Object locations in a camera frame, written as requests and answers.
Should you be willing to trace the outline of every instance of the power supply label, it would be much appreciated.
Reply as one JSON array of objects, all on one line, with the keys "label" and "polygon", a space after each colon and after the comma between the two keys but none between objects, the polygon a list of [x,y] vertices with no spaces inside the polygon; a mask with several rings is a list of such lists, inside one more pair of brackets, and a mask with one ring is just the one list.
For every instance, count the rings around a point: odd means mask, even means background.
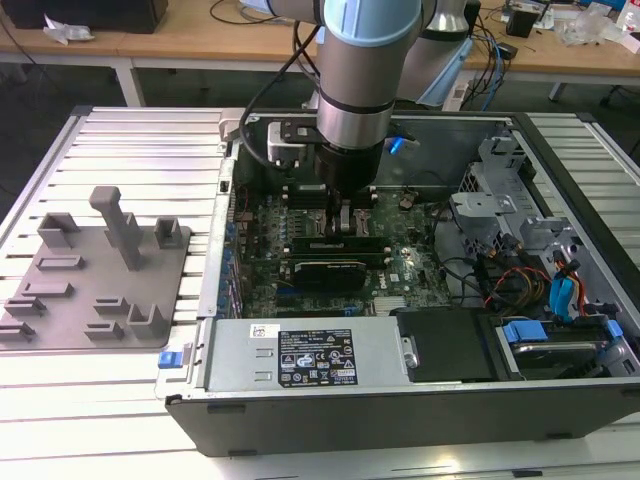
[{"label": "power supply label", "polygon": [[351,330],[281,331],[278,358],[284,388],[358,384]]}]

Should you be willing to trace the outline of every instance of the blue latch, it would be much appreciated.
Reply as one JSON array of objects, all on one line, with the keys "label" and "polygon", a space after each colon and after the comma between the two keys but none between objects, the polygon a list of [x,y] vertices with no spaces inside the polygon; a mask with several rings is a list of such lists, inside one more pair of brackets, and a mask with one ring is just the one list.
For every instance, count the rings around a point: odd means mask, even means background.
[{"label": "blue latch", "polygon": [[502,327],[507,342],[544,342],[549,339],[542,322],[538,320],[512,320]]},{"label": "blue latch", "polygon": [[182,368],[182,352],[162,352],[158,356],[158,368]]},{"label": "blue latch", "polygon": [[620,328],[620,324],[615,320],[607,320],[607,328],[609,329],[609,333],[614,339],[623,336],[622,328]]}]

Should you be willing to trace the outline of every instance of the gray plastic peg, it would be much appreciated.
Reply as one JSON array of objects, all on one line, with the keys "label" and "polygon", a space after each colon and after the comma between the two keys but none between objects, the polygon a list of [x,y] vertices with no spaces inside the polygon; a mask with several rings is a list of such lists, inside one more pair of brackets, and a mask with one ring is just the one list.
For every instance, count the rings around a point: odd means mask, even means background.
[{"label": "gray plastic peg", "polygon": [[79,231],[73,217],[68,213],[47,213],[38,227],[38,234],[51,250],[70,249],[72,245],[66,234]]},{"label": "gray plastic peg", "polygon": [[140,235],[132,230],[120,210],[120,190],[117,187],[96,187],[89,198],[92,208],[104,218],[112,243],[120,250],[122,259],[130,271],[138,270],[140,263]]}]

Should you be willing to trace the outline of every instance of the blue clip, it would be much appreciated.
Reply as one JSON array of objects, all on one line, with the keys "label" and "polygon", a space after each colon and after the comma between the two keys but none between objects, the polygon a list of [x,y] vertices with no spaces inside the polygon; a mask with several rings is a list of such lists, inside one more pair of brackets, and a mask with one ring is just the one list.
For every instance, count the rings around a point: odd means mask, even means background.
[{"label": "blue clip", "polygon": [[573,318],[569,315],[569,304],[571,303],[571,298],[573,298],[574,288],[573,282],[563,276],[556,275],[551,283],[549,307],[564,323],[573,322]]},{"label": "blue clip", "polygon": [[158,368],[182,368],[182,352],[162,352],[158,356]]},{"label": "blue clip", "polygon": [[343,312],[345,317],[353,317],[356,313],[358,313],[358,307],[345,307]]},{"label": "blue clip", "polygon": [[502,327],[507,342],[544,342],[549,339],[539,320],[512,320]]},{"label": "blue clip", "polygon": [[609,329],[609,333],[614,340],[623,336],[622,328],[620,328],[620,324],[615,320],[607,320],[607,329]]}]

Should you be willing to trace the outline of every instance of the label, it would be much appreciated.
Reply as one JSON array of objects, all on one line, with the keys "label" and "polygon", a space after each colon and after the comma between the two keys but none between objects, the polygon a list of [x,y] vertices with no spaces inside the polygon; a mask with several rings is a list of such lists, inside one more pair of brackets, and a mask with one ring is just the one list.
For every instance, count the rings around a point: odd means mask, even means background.
[{"label": "label", "polygon": [[249,330],[249,338],[278,338],[278,332],[280,331],[280,324],[267,323],[267,324],[251,324],[251,330]]},{"label": "label", "polygon": [[284,388],[358,384],[351,330],[280,332],[278,358]]}]

